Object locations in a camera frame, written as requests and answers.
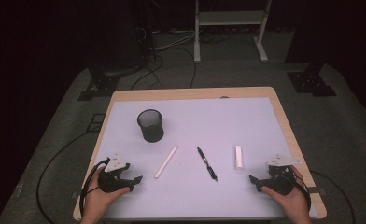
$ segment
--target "white shelf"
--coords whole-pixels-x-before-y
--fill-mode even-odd
[[[263,10],[200,12],[200,25],[247,25],[261,24]]]

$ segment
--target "dark background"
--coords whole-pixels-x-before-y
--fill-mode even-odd
[[[0,1],[0,213],[66,90],[89,62],[139,65],[147,53],[138,51],[143,46],[134,27],[193,28],[194,1],[148,2],[148,17],[140,7],[145,2]],[[201,7],[259,9],[264,3],[202,0]],[[286,63],[321,58],[366,107],[366,1],[274,0],[267,30],[293,29]]]

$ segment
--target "vr controller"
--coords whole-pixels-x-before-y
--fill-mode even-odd
[[[121,179],[120,175],[123,171],[130,168],[130,163],[125,163],[120,157],[116,155],[115,158],[108,159],[106,168],[99,174],[98,185],[103,192],[113,192],[125,187],[134,190],[134,186],[139,184],[143,176],[140,175],[133,180]]]
[[[261,192],[261,187],[266,186],[282,195],[288,195],[294,188],[296,176],[290,166],[272,166],[269,165],[270,179],[262,179],[249,176],[250,182],[256,185],[258,192]]]

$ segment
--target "controller strap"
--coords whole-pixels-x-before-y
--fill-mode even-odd
[[[308,207],[308,212],[309,212],[309,210],[311,209],[311,196],[310,196],[310,194],[309,194],[309,191],[308,191],[308,187],[306,187],[306,185],[305,185],[305,183],[304,183],[304,181],[301,179],[301,178],[299,178],[299,177],[297,177],[296,176],[296,178],[299,178],[303,183],[304,183],[304,185],[305,185],[305,188],[303,188],[303,186],[301,186],[299,183],[297,183],[297,181],[291,181],[289,178],[287,178],[286,176],[284,176],[284,175],[280,175],[280,176],[283,176],[285,179],[287,179],[290,183],[292,183],[293,185],[294,185],[294,187],[296,187],[299,191],[301,191],[302,192],[302,194],[303,194],[303,196],[304,196],[304,198],[305,198],[305,200],[307,201],[307,207]]]
[[[81,190],[81,193],[80,193],[80,204],[79,204],[79,207],[80,207],[80,214],[81,214],[81,218],[83,218],[84,216],[84,198],[87,196],[87,192],[88,192],[88,187],[90,185],[90,181],[93,177],[93,174],[95,174],[96,170],[98,169],[98,167],[101,165],[101,164],[105,164],[105,165],[108,165],[108,163],[110,162],[110,159],[107,158],[107,160],[104,160],[104,161],[100,161],[98,164],[94,165],[90,174],[88,175],[87,179],[85,180],[85,184],[84,184],[84,187],[83,189]]]

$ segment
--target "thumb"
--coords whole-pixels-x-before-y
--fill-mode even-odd
[[[268,194],[272,199],[274,199],[277,203],[282,203],[284,200],[284,197],[280,195],[279,193],[275,192],[273,189],[270,189],[266,186],[262,186],[261,190]]]
[[[130,188],[125,187],[122,189],[118,189],[118,190],[112,192],[111,194],[114,199],[117,199],[117,198],[121,197],[123,194],[128,193],[129,191],[130,191]]]

